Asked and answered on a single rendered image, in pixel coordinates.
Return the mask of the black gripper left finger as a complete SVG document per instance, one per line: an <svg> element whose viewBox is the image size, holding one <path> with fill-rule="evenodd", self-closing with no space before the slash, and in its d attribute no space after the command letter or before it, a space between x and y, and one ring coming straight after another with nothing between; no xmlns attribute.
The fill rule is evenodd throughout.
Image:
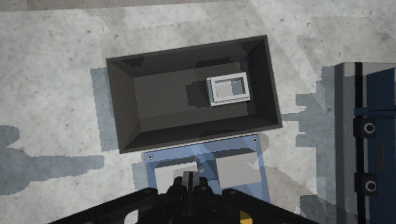
<svg viewBox="0 0 396 224"><path fill-rule="evenodd" d="M184 171L167 190L170 194L148 187L48 224L124 224L137 209L136 224L176 224L178 215L190 216L190 184L191 171Z"/></svg>

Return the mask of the yellow rectangular block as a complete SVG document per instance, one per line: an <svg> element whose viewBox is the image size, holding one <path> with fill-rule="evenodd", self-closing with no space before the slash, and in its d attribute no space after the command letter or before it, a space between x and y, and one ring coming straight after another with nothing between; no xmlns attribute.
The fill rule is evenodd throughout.
<svg viewBox="0 0 396 224"><path fill-rule="evenodd" d="M252 224L250 216L242 211L240 211L240 223L242 224Z"/></svg>

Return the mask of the grey rectangular block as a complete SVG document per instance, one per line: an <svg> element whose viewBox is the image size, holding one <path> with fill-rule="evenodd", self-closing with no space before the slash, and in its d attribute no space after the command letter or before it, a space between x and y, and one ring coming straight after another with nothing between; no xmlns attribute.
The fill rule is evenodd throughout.
<svg viewBox="0 0 396 224"><path fill-rule="evenodd" d="M261 182L257 153L239 149L214 153L217 181L220 188Z"/></svg>
<svg viewBox="0 0 396 224"><path fill-rule="evenodd" d="M166 193L169 187L173 185L174 179L183 176L184 171L198 171L196 156L159 162L154 170L158 194Z"/></svg>

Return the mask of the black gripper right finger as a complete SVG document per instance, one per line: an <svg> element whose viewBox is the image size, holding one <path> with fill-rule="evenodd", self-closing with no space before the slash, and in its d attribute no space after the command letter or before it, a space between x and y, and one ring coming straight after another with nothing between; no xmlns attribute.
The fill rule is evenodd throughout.
<svg viewBox="0 0 396 224"><path fill-rule="evenodd" d="M201 224L242 224L240 210L252 224L320 224L236 189L214 194L207 185L207 178L191 171L190 216L199 215Z"/></svg>

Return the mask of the grey open-top rectangular box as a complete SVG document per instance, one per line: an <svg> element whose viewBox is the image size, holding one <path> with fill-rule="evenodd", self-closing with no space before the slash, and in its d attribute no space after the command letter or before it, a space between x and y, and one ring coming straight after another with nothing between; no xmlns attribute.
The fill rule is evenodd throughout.
<svg viewBox="0 0 396 224"><path fill-rule="evenodd" d="M250 100L246 73L206 79L210 107Z"/></svg>

